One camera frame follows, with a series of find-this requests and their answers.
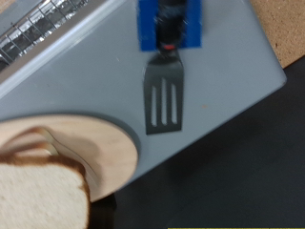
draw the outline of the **wooden plate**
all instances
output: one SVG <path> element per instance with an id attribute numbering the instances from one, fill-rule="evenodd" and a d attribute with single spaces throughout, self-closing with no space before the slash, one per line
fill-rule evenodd
<path id="1" fill-rule="evenodd" d="M 91 201 L 118 190 L 135 171 L 138 153 L 132 139 L 114 124 L 90 116 L 39 115 L 0 122 L 0 148 L 33 127 L 48 129 L 93 169 L 99 182 L 90 185 Z"/>

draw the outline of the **spatula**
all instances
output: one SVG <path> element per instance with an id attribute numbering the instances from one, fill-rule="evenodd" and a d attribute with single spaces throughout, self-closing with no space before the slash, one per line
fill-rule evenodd
<path id="1" fill-rule="evenodd" d="M 147 135 L 182 129 L 184 69 L 177 49 L 183 38 L 186 2 L 158 2 L 158 54 L 148 63 L 144 77 Z"/>

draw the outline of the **metal grill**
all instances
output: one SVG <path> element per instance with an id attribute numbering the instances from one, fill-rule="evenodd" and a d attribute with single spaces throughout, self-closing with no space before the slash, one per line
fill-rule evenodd
<path id="1" fill-rule="evenodd" d="M 42 1 L 0 37 L 0 72 L 72 18 L 88 1 Z"/>

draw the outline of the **wooden countertop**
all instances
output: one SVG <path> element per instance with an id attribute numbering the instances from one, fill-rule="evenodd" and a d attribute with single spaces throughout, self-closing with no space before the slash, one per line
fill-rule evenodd
<path id="1" fill-rule="evenodd" d="M 0 13 L 13 2 L 0 0 Z M 251 0 L 251 3 L 283 68 L 305 55 L 305 0 Z"/>

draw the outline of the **bread slice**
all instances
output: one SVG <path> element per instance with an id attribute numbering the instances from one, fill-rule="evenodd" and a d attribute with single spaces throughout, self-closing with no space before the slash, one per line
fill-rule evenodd
<path id="1" fill-rule="evenodd" d="M 65 156 L 0 157 L 0 229 L 86 229 L 85 168 Z"/>

